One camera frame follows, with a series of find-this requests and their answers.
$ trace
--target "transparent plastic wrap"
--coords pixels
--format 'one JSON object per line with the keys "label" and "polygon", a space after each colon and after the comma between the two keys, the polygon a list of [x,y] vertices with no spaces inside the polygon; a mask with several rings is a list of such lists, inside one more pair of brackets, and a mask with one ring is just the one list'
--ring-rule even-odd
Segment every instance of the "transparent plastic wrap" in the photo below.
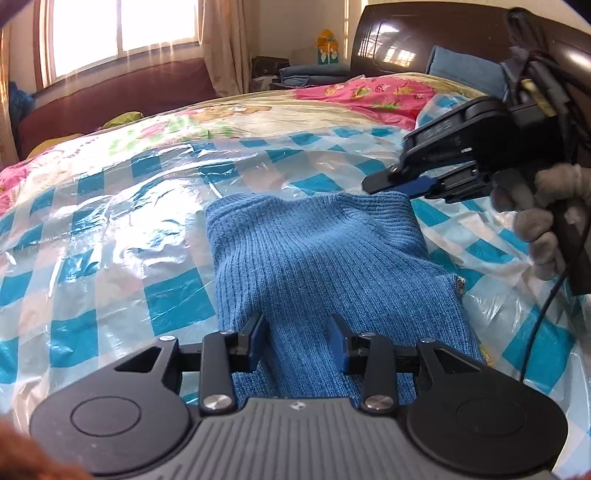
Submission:
{"label": "transparent plastic wrap", "polygon": [[[10,210],[0,219],[1,410],[25,430],[47,395],[154,336],[189,343],[216,330],[204,208],[238,192],[361,193],[364,176],[400,153],[405,131],[348,132],[157,148]],[[432,260],[465,279],[464,305],[485,356],[515,374],[551,282],[533,276],[510,215],[493,212],[488,199],[413,206]],[[589,370],[577,341],[589,338],[586,309],[586,299],[559,296],[528,369],[530,384],[567,413],[569,440],[556,468],[564,477],[591,469]],[[197,379],[183,383],[188,402]]]}

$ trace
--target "brown sofa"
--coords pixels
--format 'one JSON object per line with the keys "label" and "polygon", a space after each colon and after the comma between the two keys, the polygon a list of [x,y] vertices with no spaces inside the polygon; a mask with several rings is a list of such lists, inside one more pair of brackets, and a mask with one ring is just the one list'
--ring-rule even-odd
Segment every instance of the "brown sofa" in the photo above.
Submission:
{"label": "brown sofa", "polygon": [[45,140],[94,132],[125,112],[150,116],[216,97],[202,58],[125,73],[33,110],[18,125],[21,159]]}

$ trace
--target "circular pad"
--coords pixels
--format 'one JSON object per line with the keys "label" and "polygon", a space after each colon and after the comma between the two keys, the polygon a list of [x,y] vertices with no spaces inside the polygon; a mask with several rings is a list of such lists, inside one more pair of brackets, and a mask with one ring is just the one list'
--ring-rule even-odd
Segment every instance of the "circular pad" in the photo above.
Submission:
{"label": "circular pad", "polygon": [[556,403],[495,371],[438,378],[410,406],[407,428],[436,462],[484,478],[551,469],[568,432]]}
{"label": "circular pad", "polygon": [[31,419],[33,438],[61,463],[97,477],[129,475],[169,455],[191,428],[186,405],[162,383],[136,373],[87,378],[50,395]]}
{"label": "circular pad", "polygon": [[131,430],[142,410],[127,398],[96,397],[78,405],[72,413],[74,427],[94,437],[111,437]]}

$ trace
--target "gray glove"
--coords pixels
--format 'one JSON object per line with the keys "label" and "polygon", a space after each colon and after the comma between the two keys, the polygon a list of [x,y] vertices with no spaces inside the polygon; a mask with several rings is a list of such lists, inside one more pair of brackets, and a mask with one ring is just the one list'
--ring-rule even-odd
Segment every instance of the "gray glove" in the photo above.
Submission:
{"label": "gray glove", "polygon": [[[536,276],[549,280],[562,273],[564,258],[555,234],[550,231],[554,218],[544,208],[557,200],[573,199],[569,202],[567,221],[582,232],[587,206],[591,203],[591,169],[560,163],[539,171],[535,176],[535,195],[527,188],[519,172],[513,169],[495,174],[493,182],[493,207],[499,212],[518,211],[513,230],[519,239],[529,243],[528,254],[534,263]],[[588,252],[591,252],[590,244],[587,239]]]}

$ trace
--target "folded blue towel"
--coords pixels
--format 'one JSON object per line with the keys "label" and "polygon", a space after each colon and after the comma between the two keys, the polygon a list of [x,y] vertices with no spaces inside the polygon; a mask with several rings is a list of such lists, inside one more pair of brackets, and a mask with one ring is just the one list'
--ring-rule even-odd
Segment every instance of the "folded blue towel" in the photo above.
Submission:
{"label": "folded blue towel", "polygon": [[[347,193],[286,201],[236,194],[206,210],[220,330],[239,330],[254,310],[270,323],[254,374],[234,374],[236,395],[358,401],[359,378],[337,371],[327,321],[394,343],[433,337],[480,358],[455,275],[428,260],[408,197]],[[400,401],[414,399],[399,375]]]}
{"label": "folded blue towel", "polygon": [[329,75],[337,77],[350,77],[349,66],[342,63],[330,63],[327,65],[296,65],[279,70],[279,78],[283,82],[287,77],[301,77],[309,75]]}
{"label": "folded blue towel", "polygon": [[349,77],[334,75],[300,75],[283,79],[282,84],[288,87],[303,87],[309,85],[334,85],[349,80]]}
{"label": "folded blue towel", "polygon": [[500,100],[509,95],[505,73],[498,63],[443,47],[433,48],[427,73],[467,85]]}

